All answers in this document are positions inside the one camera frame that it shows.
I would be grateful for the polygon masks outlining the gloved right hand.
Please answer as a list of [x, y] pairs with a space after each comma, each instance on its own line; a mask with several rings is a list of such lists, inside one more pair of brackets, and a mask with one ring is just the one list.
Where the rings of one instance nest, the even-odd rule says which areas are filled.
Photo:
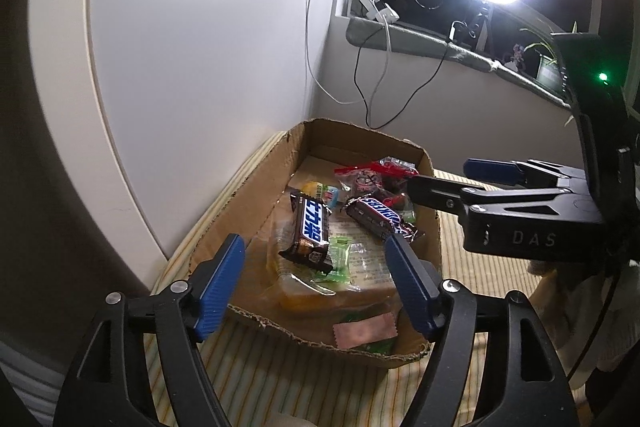
[[568, 286], [560, 269], [532, 261], [540, 277], [530, 302], [547, 331], [577, 403], [587, 401], [599, 378], [611, 390], [639, 380], [639, 263], [628, 262], [615, 280], [595, 275]]

